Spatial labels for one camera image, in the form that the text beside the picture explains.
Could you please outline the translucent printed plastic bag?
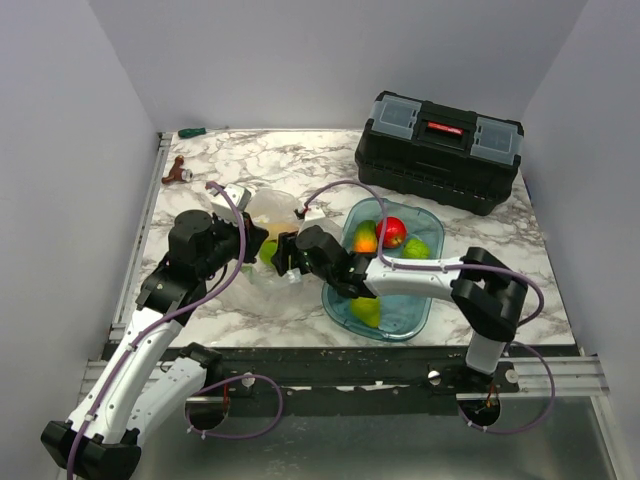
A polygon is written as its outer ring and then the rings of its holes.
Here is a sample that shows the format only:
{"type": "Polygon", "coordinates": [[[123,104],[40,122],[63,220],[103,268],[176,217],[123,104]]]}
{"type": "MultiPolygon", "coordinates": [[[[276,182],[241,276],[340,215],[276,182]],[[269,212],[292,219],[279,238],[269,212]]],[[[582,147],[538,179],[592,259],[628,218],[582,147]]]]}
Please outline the translucent printed plastic bag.
{"type": "Polygon", "coordinates": [[[295,236],[302,226],[291,194],[275,189],[258,191],[246,207],[255,226],[267,231],[256,261],[242,266],[223,293],[224,305],[255,317],[292,316],[321,305],[323,283],[305,274],[293,254],[295,236]]]}

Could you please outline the orange green fake mango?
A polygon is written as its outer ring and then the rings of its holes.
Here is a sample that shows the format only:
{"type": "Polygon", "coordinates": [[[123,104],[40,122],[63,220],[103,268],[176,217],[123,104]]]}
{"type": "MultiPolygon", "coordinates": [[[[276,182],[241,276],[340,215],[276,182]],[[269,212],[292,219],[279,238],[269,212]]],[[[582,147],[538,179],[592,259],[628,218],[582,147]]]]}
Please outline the orange green fake mango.
{"type": "Polygon", "coordinates": [[[352,250],[356,253],[375,253],[378,248],[377,224],[374,220],[364,220],[356,227],[352,250]]]}

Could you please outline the light green fake pear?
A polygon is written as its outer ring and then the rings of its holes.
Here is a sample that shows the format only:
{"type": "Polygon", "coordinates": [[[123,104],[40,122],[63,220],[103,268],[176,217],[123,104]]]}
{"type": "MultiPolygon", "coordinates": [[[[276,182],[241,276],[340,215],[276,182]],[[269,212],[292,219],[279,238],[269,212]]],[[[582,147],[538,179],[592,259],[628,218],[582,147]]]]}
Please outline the light green fake pear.
{"type": "Polygon", "coordinates": [[[369,328],[377,329],[381,321],[379,298],[359,297],[350,301],[352,315],[369,328]]]}

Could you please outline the red fake fruit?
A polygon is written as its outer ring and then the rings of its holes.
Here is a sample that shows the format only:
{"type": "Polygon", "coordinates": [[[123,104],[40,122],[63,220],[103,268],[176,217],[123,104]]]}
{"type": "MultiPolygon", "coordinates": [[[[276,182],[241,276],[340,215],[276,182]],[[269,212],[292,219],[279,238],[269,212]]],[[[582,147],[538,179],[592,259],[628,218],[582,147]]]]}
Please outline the red fake fruit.
{"type": "Polygon", "coordinates": [[[376,236],[384,248],[399,248],[407,237],[407,229],[402,220],[397,217],[388,217],[386,227],[379,221],[376,225],[376,236]]]}

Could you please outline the green fake fruit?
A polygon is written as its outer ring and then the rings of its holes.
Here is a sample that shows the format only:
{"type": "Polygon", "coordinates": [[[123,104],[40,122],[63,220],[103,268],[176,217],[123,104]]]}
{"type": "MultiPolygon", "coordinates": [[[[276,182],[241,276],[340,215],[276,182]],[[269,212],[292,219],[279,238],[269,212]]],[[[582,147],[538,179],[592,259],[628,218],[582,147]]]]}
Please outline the green fake fruit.
{"type": "Polygon", "coordinates": [[[428,259],[429,256],[429,246],[419,238],[409,239],[402,250],[402,257],[405,259],[424,260],[428,259]]]}

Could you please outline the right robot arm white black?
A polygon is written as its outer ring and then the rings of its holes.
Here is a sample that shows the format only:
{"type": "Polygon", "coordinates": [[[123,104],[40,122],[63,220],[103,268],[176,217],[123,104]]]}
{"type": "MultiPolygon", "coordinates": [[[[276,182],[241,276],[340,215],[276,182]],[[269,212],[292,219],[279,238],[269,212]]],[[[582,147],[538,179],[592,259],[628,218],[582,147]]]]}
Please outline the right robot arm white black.
{"type": "Polygon", "coordinates": [[[473,330],[460,379],[480,392],[496,380],[499,359],[520,322],[528,284],[483,248],[452,259],[397,259],[349,253],[328,232],[312,226],[281,234],[271,261],[280,276],[311,273],[345,298],[405,295],[454,303],[473,330]]]}

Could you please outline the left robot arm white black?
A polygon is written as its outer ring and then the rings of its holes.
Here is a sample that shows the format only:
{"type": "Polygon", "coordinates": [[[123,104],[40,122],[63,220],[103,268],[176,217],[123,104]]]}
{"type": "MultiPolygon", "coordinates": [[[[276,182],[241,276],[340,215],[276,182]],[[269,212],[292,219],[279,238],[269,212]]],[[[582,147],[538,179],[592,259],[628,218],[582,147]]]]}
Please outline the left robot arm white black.
{"type": "Polygon", "coordinates": [[[214,393],[220,356],[193,344],[155,383],[149,378],[207,300],[207,281],[229,262],[253,263],[268,237],[244,214],[239,225],[201,210],[179,214],[168,251],[143,282],[126,332],[99,379],[65,421],[51,421],[41,441],[70,479],[128,479],[160,425],[197,392],[214,393]]]}

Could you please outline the brown water tap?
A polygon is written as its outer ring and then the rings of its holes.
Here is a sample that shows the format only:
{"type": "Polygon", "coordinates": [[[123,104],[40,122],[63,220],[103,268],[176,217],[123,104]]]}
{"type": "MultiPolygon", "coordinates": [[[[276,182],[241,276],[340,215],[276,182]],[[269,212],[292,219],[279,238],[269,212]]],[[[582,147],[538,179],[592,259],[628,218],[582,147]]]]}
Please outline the brown water tap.
{"type": "Polygon", "coordinates": [[[193,180],[193,172],[185,167],[185,158],[182,155],[175,157],[169,172],[161,178],[163,185],[173,183],[189,183],[193,180]]]}

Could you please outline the teal transparent plastic tray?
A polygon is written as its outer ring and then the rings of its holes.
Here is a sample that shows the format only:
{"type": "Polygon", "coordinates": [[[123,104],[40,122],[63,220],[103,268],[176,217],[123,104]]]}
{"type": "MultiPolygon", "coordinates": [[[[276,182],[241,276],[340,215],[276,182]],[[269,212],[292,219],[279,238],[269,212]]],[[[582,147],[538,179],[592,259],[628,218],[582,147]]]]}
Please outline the teal transparent plastic tray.
{"type": "Polygon", "coordinates": [[[381,301],[379,327],[369,328],[356,319],[350,311],[352,299],[339,295],[330,285],[323,287],[322,303],[329,317],[351,333],[373,340],[403,342],[415,337],[423,329],[433,297],[444,300],[451,298],[450,282],[453,275],[444,274],[440,269],[417,271],[391,266],[439,260],[444,244],[444,229],[437,217],[423,208],[389,200],[385,200],[384,204],[388,217],[397,217],[404,222],[407,237],[399,248],[383,250],[388,260],[386,263],[374,258],[367,269],[372,275],[368,285],[381,301]],[[419,238],[429,246],[428,259],[402,257],[402,250],[411,238],[419,238]]]}

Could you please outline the green handled screwdriver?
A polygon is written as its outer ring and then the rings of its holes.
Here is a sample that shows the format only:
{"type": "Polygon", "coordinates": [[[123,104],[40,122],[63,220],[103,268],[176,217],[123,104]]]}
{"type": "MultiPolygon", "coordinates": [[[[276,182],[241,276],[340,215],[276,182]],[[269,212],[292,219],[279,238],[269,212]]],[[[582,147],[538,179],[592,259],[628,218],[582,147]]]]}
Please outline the green handled screwdriver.
{"type": "Polygon", "coordinates": [[[228,131],[228,127],[223,128],[206,128],[206,127],[197,127],[197,128],[184,128],[177,131],[177,135],[180,139],[191,139],[199,136],[204,136],[210,133],[217,132],[226,132],[228,131]]]}

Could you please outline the black mounting base rail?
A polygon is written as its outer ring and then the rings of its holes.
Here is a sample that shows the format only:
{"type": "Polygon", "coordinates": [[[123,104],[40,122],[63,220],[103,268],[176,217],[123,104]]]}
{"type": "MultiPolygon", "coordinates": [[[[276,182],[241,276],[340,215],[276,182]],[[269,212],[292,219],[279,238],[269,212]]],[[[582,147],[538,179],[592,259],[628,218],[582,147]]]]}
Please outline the black mounting base rail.
{"type": "Polygon", "coordinates": [[[199,423],[235,417],[334,417],[400,414],[454,415],[458,395],[484,400],[516,393],[503,360],[478,373],[461,347],[219,348],[171,350],[203,361],[211,392],[195,392],[186,409],[199,423]]]}

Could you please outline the aluminium frame rail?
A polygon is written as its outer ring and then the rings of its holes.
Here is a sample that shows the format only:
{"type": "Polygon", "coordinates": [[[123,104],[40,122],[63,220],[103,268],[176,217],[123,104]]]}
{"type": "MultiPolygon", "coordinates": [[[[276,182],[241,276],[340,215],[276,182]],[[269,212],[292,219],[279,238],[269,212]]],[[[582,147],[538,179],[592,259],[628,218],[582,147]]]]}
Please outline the aluminium frame rail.
{"type": "Polygon", "coordinates": [[[609,394],[609,385],[597,357],[512,358],[514,374],[498,389],[504,398],[528,396],[545,398],[554,381],[556,397],[600,397],[609,394]]]}

